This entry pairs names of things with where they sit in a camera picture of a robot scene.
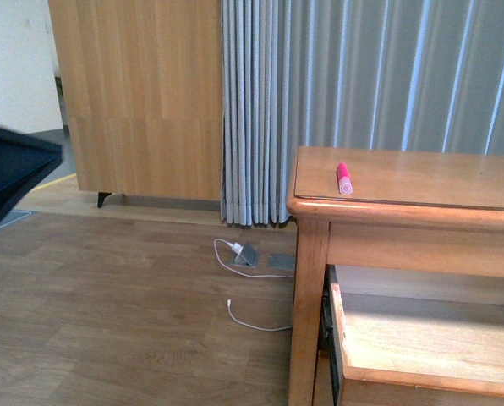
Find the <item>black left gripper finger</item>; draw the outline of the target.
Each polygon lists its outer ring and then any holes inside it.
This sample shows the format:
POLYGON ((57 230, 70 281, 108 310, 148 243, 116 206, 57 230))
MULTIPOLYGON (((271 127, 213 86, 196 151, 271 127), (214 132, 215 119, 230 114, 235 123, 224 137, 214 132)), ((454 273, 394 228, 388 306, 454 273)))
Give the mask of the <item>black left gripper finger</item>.
POLYGON ((62 162, 59 144, 0 127, 0 222, 62 162))

